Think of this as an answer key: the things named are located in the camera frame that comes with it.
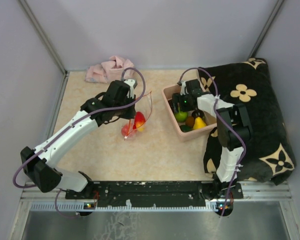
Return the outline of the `large red apple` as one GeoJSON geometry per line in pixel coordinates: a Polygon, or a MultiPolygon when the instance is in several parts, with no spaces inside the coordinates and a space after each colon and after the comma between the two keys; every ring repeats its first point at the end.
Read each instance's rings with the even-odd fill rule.
{"type": "Polygon", "coordinates": [[[142,112],[137,111],[135,114],[132,129],[142,132],[145,130],[145,124],[146,124],[145,115],[142,112]]]}

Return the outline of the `clear zip top bag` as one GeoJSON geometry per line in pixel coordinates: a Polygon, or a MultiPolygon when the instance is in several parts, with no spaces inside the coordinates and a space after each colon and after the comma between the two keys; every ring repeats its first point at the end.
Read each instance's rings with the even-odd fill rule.
{"type": "Polygon", "coordinates": [[[153,98],[152,91],[147,92],[135,107],[136,113],[133,119],[130,119],[121,128],[121,135],[124,140],[130,140],[141,133],[145,132],[147,122],[149,121],[153,112],[153,98]]]}

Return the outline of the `green apple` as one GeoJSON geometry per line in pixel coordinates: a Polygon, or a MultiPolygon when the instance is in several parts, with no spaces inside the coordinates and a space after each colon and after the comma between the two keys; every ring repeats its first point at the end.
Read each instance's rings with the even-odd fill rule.
{"type": "Polygon", "coordinates": [[[174,114],[174,117],[178,123],[184,123],[188,118],[188,112],[179,111],[174,114]]]}

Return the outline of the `small red apple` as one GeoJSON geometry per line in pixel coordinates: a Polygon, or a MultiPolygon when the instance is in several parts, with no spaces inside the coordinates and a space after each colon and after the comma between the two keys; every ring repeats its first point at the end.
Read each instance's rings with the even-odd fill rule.
{"type": "Polygon", "coordinates": [[[121,134],[124,138],[132,138],[136,135],[137,130],[136,129],[132,129],[129,124],[125,124],[122,128],[121,128],[121,134]]]}

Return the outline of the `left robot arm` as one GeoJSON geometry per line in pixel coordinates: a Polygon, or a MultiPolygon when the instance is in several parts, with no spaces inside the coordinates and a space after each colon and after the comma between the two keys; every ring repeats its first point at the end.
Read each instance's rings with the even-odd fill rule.
{"type": "Polygon", "coordinates": [[[136,95],[134,79],[115,80],[103,94],[88,99],[75,116],[44,143],[31,149],[26,146],[20,152],[24,173],[41,192],[56,188],[72,190],[87,199],[93,195],[92,180],[83,172],[70,172],[57,168],[61,158],[84,136],[113,117],[132,119],[135,114],[136,95]]]}

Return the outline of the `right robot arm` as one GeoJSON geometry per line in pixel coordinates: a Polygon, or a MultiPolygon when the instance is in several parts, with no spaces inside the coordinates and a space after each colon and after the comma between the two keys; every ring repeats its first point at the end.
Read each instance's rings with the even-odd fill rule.
{"type": "Polygon", "coordinates": [[[213,185],[213,192],[217,197],[225,198],[231,192],[229,183],[242,167],[246,142],[253,135],[246,106],[225,102],[218,94],[203,91],[198,80],[182,81],[180,92],[172,94],[172,106],[175,112],[201,110],[216,119],[221,155],[216,170],[219,182],[213,185]]]}

